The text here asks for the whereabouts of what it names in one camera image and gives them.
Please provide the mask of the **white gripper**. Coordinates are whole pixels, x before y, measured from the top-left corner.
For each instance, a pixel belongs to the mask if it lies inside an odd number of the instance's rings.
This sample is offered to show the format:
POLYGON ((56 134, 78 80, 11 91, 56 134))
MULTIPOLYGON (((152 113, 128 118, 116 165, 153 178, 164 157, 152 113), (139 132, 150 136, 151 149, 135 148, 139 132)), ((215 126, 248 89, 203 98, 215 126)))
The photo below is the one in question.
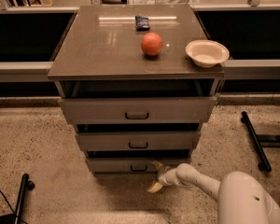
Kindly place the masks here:
POLYGON ((164 166, 159 161, 153 161, 152 164, 158 171, 157 181, 154 181, 152 185, 147 189, 150 193, 155 193, 162 189, 162 186, 177 186, 179 184, 179 178, 176 175, 176 168, 170 166, 164 166))

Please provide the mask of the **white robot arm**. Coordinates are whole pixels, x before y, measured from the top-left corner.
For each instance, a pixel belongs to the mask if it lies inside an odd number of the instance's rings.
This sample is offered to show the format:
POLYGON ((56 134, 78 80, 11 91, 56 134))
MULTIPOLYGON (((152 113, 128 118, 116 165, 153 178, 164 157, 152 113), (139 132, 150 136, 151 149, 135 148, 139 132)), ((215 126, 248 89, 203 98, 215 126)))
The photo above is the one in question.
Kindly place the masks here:
POLYGON ((218 181, 188 163, 175 168, 159 161, 153 164, 157 177, 148 192, 154 193, 166 186, 195 186, 217 201, 217 224, 280 224, 278 203, 251 175, 231 172, 218 181))

